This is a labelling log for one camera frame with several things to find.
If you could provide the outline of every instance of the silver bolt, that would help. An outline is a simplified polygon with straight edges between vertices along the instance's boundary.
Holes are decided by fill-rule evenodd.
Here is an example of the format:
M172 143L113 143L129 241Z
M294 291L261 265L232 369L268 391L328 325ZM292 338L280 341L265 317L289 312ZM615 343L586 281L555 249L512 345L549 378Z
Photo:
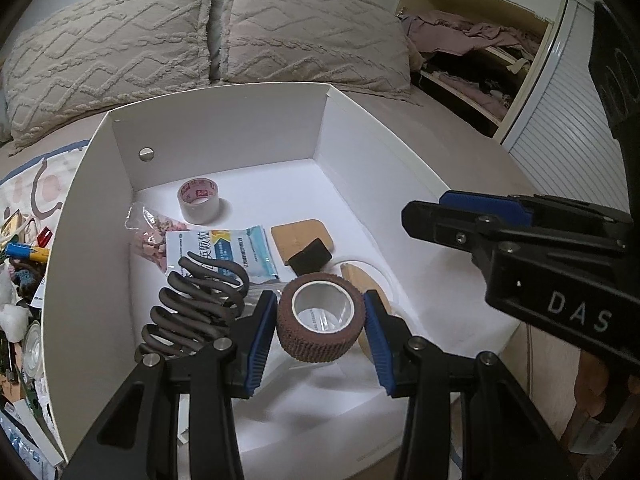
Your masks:
M160 356L158 354L147 354L142 358L142 364L153 368L160 362Z
M424 350L427 348L427 340L419 335L413 336L409 341L407 341L409 348L413 348L414 350Z
M498 356L493 352L482 352L480 362L485 366L493 366L498 362Z
M520 246L514 242L500 242L498 244L498 249L504 251L505 253L514 253L515 251L520 249Z
M227 350L228 348L231 348L232 344L233 342L228 337L221 337L213 342L213 348L216 350Z

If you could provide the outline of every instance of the white ribbed panel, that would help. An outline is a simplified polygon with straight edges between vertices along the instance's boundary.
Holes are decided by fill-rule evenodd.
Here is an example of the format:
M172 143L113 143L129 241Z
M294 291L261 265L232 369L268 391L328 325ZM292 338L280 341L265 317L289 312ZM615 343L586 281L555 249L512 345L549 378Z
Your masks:
M569 0L556 57L503 146L540 191L628 211L622 154L589 74L592 37L593 11Z

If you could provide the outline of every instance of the pink cloth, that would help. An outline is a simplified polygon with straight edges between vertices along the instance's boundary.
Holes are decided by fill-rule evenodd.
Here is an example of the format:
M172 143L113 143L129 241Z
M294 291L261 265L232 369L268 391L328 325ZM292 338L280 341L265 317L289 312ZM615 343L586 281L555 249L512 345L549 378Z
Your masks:
M461 77L449 75L445 72L434 72L434 75L436 75L443 83L448 84L458 92L466 95L472 101L478 103L482 108L498 119L502 120L507 114L508 108L502 104L500 99L482 92L478 83L473 83L466 79L462 79Z
M472 23L457 14L430 10L420 16L403 16L402 26L420 52L447 52L462 56L488 46L521 45L535 56L540 42L532 34L512 27Z

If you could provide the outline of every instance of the clear tape roll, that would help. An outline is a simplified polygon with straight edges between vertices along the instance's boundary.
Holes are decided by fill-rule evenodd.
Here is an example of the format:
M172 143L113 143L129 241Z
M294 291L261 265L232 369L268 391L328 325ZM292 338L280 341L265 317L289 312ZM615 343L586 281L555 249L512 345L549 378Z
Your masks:
M178 204L184 219L195 225L208 224L220 211L218 184L208 178L193 178L180 186Z

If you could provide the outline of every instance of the cardboard box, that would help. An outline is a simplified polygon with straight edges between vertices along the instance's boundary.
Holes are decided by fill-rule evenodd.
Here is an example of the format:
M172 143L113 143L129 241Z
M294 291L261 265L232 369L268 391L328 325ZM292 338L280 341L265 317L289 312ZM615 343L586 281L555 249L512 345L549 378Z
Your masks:
M143 148L154 150L151 161L140 159ZM516 327L484 304L484 281L467 254L405 234L407 202L434 202L447 186L335 88L235 85L128 105L106 115L88 146L49 260L44 370L67 457L134 367L140 329L166 283L152 263L130 256L129 206L139 200L181 220L176 192L195 176L215 180L226 201L217 228L261 224L272 244L271 226L321 220L334 256L386 269L391 284L366 271L414 333L446 351L499 351ZM271 252L281 279L292 279ZM274 338L270 363L276 355ZM359 348L329 365L294 366L234 405L245 476L346 478L400 444L405 411Z

